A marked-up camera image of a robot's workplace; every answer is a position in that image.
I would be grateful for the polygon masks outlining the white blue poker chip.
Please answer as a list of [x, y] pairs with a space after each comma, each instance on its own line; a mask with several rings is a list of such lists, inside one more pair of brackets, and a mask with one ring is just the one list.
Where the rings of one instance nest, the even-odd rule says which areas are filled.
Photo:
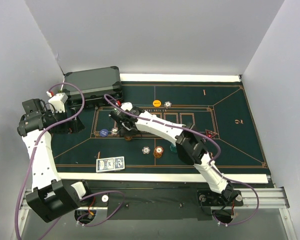
[[117, 128], [113, 128], [113, 129], [111, 130], [111, 134], [112, 134], [113, 136], [116, 136], [116, 135], [118, 134], [118, 129], [117, 129]]
[[172, 103], [171, 103], [170, 101], [166, 101], [166, 102], [164, 103], [164, 107], [165, 107], [166, 109], [169, 109], [169, 108], [172, 107]]

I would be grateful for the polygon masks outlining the orange red chip stack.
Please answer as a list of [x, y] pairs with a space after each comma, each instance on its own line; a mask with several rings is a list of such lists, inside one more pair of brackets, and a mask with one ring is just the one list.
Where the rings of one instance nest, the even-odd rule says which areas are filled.
[[162, 146], [157, 146], [154, 151], [153, 151], [153, 155], [156, 159], [161, 158], [163, 155], [164, 149]]

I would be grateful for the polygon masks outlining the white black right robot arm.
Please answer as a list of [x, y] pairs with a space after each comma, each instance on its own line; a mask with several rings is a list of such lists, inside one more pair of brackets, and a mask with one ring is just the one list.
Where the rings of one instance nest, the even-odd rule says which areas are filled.
[[113, 108], [109, 116], [127, 133], [147, 132], [169, 141], [176, 147], [178, 158], [193, 166], [208, 183], [214, 201], [220, 205], [234, 201], [239, 193], [215, 166], [206, 146], [208, 137], [197, 132], [194, 124], [173, 123], [138, 107], [130, 110]]

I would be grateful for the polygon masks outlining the white blue chip stack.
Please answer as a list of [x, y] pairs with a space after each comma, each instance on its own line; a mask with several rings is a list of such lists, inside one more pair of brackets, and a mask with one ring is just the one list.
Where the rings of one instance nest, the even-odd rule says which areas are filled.
[[142, 148], [142, 153], [143, 154], [149, 154], [151, 152], [150, 148], [148, 146], [145, 146]]

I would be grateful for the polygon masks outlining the green blue chip stack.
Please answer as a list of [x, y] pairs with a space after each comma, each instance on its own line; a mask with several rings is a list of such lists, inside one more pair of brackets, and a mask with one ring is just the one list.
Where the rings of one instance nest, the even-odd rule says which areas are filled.
[[177, 153], [177, 147], [173, 143], [170, 145], [170, 151], [173, 153]]

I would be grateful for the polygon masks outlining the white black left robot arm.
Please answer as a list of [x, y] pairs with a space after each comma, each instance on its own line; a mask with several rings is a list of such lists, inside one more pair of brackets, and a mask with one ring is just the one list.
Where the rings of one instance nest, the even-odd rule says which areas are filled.
[[93, 193], [85, 180], [67, 183], [57, 172], [52, 151], [52, 134], [72, 134], [84, 129], [78, 117], [67, 118], [64, 93], [58, 93], [47, 104], [39, 99], [24, 101], [25, 114], [17, 127], [31, 165], [32, 192], [26, 195], [28, 206], [46, 223], [49, 223], [81, 206], [89, 205]]

